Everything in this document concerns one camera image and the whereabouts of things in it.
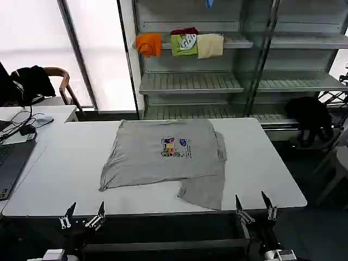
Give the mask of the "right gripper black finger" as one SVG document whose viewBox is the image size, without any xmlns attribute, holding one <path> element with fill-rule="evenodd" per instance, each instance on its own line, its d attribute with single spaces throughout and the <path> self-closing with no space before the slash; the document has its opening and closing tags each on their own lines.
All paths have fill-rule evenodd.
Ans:
<svg viewBox="0 0 348 261">
<path fill-rule="evenodd" d="M 237 194 L 235 194 L 235 207 L 236 207 L 236 214 L 240 217 L 243 223 L 252 224 L 255 222 L 255 219 L 252 218 L 247 212 L 244 211 Z"/>
<path fill-rule="evenodd" d="M 262 193 L 263 201 L 264 201 L 266 208 L 268 210 L 268 219 L 269 220 L 276 220 L 277 219 L 277 206 L 274 206 L 272 204 L 271 200 L 269 199 L 269 197 L 266 195 L 266 193 L 264 191 L 262 191 L 261 193 Z"/>
</svg>

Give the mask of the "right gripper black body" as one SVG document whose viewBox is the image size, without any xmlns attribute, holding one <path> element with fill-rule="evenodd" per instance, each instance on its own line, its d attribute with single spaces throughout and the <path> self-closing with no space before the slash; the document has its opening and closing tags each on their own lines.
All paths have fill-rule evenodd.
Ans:
<svg viewBox="0 0 348 261">
<path fill-rule="evenodd" d="M 281 244 L 274 233 L 275 224 L 276 221 L 273 219 L 255 219 L 253 222 L 246 224 L 253 239 L 259 244 L 259 253 L 281 249 Z"/>
</svg>

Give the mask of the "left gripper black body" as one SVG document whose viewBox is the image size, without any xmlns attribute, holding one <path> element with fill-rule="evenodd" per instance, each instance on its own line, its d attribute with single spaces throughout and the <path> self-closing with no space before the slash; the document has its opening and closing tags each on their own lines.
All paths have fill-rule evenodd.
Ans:
<svg viewBox="0 0 348 261">
<path fill-rule="evenodd" d="M 68 255 L 82 255 L 85 246 L 92 240 L 96 232 L 90 227 L 70 227 L 63 230 L 63 249 Z"/>
</svg>

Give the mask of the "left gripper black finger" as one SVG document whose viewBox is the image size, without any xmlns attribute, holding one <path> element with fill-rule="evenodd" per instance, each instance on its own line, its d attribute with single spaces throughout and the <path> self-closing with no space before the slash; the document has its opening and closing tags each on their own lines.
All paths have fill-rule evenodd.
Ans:
<svg viewBox="0 0 348 261">
<path fill-rule="evenodd" d="M 76 202 L 74 202 L 67 210 L 66 213 L 59 218 L 61 229 L 67 229 L 71 227 L 72 216 L 76 207 Z"/>
<path fill-rule="evenodd" d="M 91 228 L 97 231 L 105 222 L 104 201 L 101 203 L 97 215 L 85 224 L 86 228 Z"/>
</svg>

